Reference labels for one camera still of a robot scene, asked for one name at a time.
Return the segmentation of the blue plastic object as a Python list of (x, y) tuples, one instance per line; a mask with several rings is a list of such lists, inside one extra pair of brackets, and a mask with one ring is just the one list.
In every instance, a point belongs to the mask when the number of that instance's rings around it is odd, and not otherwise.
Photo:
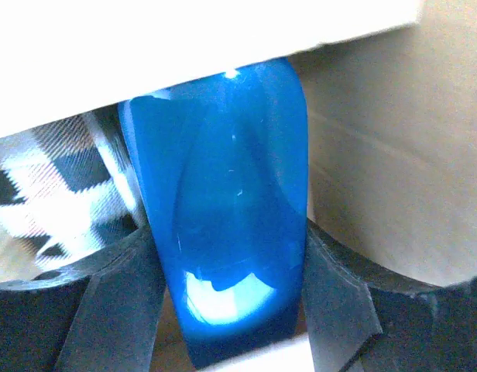
[(118, 104), (191, 363), (293, 335), (307, 238), (307, 105), (286, 58)]

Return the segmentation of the plain taped cardboard box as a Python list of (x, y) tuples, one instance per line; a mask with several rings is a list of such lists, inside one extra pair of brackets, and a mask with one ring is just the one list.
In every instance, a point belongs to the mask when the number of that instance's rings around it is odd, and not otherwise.
[[(277, 58), (307, 105), (307, 226), (427, 284), (477, 277), (477, 1), (0, 1), (0, 138)], [(208, 367), (298, 371), (294, 342)]]

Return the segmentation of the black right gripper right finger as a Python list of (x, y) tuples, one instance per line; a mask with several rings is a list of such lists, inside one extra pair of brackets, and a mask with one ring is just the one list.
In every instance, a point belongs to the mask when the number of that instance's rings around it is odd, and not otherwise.
[(477, 371), (477, 277), (427, 284), (309, 223), (303, 303), (317, 371)]

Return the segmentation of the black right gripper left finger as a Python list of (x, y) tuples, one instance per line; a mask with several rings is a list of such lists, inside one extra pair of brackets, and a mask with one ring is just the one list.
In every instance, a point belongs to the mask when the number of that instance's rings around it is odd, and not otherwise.
[(0, 371), (147, 371), (166, 283), (148, 227), (0, 283)]

